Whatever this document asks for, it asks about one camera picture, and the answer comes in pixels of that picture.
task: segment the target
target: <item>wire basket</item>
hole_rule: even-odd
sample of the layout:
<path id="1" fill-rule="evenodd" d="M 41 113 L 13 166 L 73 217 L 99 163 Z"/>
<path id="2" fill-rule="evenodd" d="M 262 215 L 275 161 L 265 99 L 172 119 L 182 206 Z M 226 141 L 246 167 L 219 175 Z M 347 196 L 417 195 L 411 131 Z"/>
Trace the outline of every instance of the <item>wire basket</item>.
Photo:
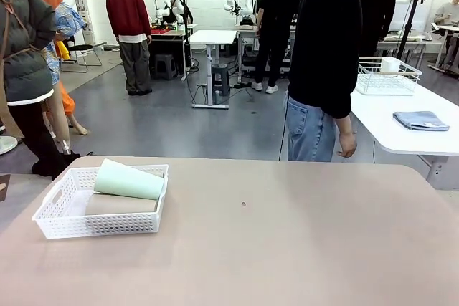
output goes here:
<path id="1" fill-rule="evenodd" d="M 159 230 L 168 181 L 168 165 L 131 166 L 164 178 L 156 211 L 129 214 L 85 215 L 99 168 L 71 168 L 43 199 L 33 215 L 48 239 L 113 234 L 152 233 Z"/>
<path id="2" fill-rule="evenodd" d="M 393 57 L 361 57 L 356 90 L 364 95 L 411 96 L 421 74 Z"/>

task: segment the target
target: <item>stool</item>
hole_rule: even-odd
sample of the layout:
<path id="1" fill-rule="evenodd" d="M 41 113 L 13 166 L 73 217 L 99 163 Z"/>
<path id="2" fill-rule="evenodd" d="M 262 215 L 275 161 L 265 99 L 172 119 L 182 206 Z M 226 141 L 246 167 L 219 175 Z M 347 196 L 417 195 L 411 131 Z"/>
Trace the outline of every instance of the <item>stool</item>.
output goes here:
<path id="1" fill-rule="evenodd" d="M 214 64 L 212 66 L 212 87 L 213 90 L 220 91 L 223 97 L 230 94 L 230 73 L 227 64 Z"/>
<path id="2" fill-rule="evenodd" d="M 178 75 L 172 54 L 155 55 L 155 78 L 173 80 Z"/>

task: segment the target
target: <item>human hand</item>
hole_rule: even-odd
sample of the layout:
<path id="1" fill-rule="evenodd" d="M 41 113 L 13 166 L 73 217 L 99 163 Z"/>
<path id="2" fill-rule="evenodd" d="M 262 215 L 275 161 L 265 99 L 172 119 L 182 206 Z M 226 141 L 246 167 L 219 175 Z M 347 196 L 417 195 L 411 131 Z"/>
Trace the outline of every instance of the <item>human hand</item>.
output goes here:
<path id="1" fill-rule="evenodd" d="M 341 152 L 338 152 L 340 157 L 350 158 L 356 152 L 357 142 L 354 133 L 340 134 L 339 144 L 341 145 Z"/>

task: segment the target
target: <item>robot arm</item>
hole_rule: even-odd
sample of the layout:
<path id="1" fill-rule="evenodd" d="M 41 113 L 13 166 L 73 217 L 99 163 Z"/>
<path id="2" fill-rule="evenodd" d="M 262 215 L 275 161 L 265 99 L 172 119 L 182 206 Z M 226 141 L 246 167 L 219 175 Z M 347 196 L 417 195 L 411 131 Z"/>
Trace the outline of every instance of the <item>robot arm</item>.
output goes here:
<path id="1" fill-rule="evenodd" d="M 184 18 L 182 14 L 184 14 L 184 6 L 180 0 L 164 0 L 166 8 L 157 9 L 156 10 L 156 17 L 162 21 L 164 17 L 168 17 L 172 14 L 175 16 L 177 22 L 179 24 L 184 23 Z"/>
<path id="2" fill-rule="evenodd" d="M 238 16 L 249 16 L 253 13 L 253 0 L 227 0 L 223 9 Z"/>

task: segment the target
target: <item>gray jacket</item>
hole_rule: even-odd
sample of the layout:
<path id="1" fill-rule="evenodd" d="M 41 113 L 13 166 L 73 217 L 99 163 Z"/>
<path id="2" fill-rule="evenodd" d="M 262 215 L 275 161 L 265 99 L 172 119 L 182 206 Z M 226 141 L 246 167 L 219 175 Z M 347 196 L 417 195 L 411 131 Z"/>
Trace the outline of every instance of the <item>gray jacket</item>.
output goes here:
<path id="1" fill-rule="evenodd" d="M 9 105 L 38 102 L 37 99 L 52 90 L 51 73 L 42 53 L 28 51 L 10 59 L 8 56 L 31 44 L 37 49 L 45 48 L 55 36 L 55 14 L 43 0 L 13 0 L 13 8 L 29 32 L 29 38 L 10 14 L 4 64 L 6 100 Z M 0 46 L 4 39 L 5 18 L 6 8 L 0 1 Z"/>

